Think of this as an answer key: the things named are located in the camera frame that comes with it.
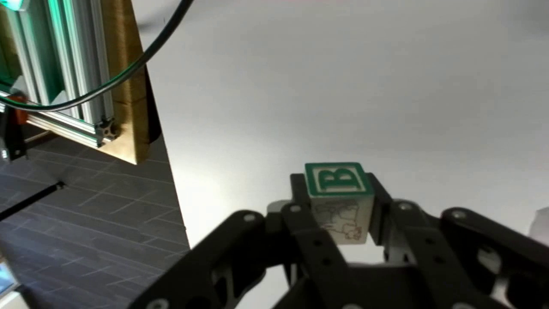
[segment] white backdrop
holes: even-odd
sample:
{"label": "white backdrop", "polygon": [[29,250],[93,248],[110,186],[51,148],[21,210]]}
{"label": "white backdrop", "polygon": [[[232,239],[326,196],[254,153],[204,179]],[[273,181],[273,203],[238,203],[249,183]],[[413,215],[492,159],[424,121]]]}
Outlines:
{"label": "white backdrop", "polygon": [[[175,4],[134,0],[144,45]],[[288,198],[305,162],[523,234],[549,203],[549,2],[197,0],[149,69],[190,244]]]}

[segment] screw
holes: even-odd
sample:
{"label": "screw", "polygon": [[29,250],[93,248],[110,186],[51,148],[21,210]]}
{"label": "screw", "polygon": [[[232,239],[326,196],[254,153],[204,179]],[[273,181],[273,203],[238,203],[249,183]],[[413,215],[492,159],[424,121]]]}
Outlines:
{"label": "screw", "polygon": [[453,219],[467,219],[467,214],[465,212],[451,212],[451,217]]}
{"label": "screw", "polygon": [[302,207],[297,207],[297,205],[295,205],[295,207],[290,208],[290,212],[292,212],[292,214],[299,214],[299,212],[302,212]]}
{"label": "screw", "polygon": [[244,222],[256,222],[256,215],[252,215],[252,214],[245,215]]}
{"label": "screw", "polygon": [[341,309],[362,309],[362,306],[357,306],[357,304],[347,304],[347,306],[343,306]]}
{"label": "screw", "polygon": [[410,212],[410,210],[412,210],[412,205],[403,203],[403,205],[400,205],[400,210],[401,210],[401,212]]}
{"label": "screw", "polygon": [[475,309],[475,308],[465,303],[456,303],[451,306],[451,309]]}
{"label": "screw", "polygon": [[156,299],[148,304],[148,309],[170,309],[170,303],[166,299]]}

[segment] black cable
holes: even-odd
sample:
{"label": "black cable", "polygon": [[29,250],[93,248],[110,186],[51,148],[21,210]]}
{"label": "black cable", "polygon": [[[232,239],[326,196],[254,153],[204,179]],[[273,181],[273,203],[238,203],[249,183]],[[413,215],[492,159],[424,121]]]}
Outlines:
{"label": "black cable", "polygon": [[74,98],[74,100],[69,100],[63,104],[57,104],[57,105],[39,105],[34,102],[21,104],[21,102],[15,102],[10,98],[2,98],[2,97],[0,97],[0,104],[7,105],[10,109],[15,109],[15,111],[51,112],[51,111],[65,111],[65,109],[72,109],[72,107],[87,104],[87,102],[112,92],[113,88],[117,88],[122,83],[125,83],[127,80],[130,80],[136,73],[139,73],[165,47],[165,44],[172,38],[172,35],[178,28],[178,25],[184,21],[192,2],[194,0],[182,0],[178,4],[178,8],[175,9],[173,16],[170,18],[168,25],[163,28],[163,32],[158,35],[158,38],[151,44],[151,47],[132,66],[129,66],[125,71],[117,74],[110,83],[103,85],[101,88],[89,92],[79,98]]}

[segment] floor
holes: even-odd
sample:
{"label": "floor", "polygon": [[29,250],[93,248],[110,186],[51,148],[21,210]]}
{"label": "floor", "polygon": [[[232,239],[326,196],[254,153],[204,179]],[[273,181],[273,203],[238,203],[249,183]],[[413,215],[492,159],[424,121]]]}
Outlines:
{"label": "floor", "polygon": [[0,164],[0,210],[65,189],[0,224],[0,253],[38,308],[127,308],[189,251],[163,140],[132,167],[65,140]]}

